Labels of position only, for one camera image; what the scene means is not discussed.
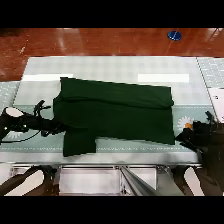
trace wooden floor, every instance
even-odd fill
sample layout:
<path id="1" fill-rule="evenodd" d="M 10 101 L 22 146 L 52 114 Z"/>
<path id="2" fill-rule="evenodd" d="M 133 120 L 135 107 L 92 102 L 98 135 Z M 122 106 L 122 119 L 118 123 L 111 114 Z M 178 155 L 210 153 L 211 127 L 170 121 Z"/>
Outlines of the wooden floor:
<path id="1" fill-rule="evenodd" d="M 21 28 L 0 30 L 0 81 L 20 80 L 32 56 L 154 55 L 224 57 L 223 28 Z"/>

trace green fabric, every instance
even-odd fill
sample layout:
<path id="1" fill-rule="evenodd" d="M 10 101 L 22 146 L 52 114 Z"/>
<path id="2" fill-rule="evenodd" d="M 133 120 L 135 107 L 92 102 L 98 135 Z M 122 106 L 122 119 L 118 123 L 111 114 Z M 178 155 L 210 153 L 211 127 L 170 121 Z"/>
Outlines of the green fabric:
<path id="1" fill-rule="evenodd" d="M 174 145 L 170 87 L 61 78 L 54 117 L 69 126 L 64 156 L 96 152 L 109 137 Z"/>

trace table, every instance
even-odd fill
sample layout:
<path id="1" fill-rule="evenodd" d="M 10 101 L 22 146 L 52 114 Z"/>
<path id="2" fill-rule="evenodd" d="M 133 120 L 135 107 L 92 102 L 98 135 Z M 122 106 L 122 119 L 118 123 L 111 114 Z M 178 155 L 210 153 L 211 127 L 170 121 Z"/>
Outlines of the table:
<path id="1" fill-rule="evenodd" d="M 44 74 L 45 81 L 38 81 L 37 75 Z M 209 94 L 196 57 L 159 56 L 53 56 L 31 57 L 20 83 L 1 83 L 5 88 L 4 101 L 10 105 L 18 92 L 13 106 L 32 113 L 41 99 L 46 105 L 60 92 L 59 80 L 51 74 L 70 74 L 80 79 L 164 85 L 172 88 L 174 133 L 179 134 L 185 123 L 193 120 L 206 121 L 205 111 L 214 114 Z M 189 82 L 139 83 L 138 74 L 189 74 Z M 43 117 L 52 118 L 52 109 L 45 110 Z M 20 140 L 34 134 L 11 133 L 4 140 Z M 157 144 L 146 141 L 125 141 L 98 139 L 97 153 L 64 158 L 62 155 L 63 133 L 43 138 L 40 135 L 26 142 L 2 144 L 0 162 L 12 163 L 62 163 L 62 164 L 195 164 L 197 156 L 191 150 L 179 145 Z"/>

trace green t-shirt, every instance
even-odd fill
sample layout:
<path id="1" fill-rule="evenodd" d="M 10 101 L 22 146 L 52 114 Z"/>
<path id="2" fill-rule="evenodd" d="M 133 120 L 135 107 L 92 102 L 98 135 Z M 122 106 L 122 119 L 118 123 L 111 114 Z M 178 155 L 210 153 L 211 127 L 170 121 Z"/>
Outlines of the green t-shirt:
<path id="1" fill-rule="evenodd" d="M 54 117 L 68 126 L 64 156 L 96 152 L 98 137 L 174 145 L 171 88 L 61 78 Z"/>

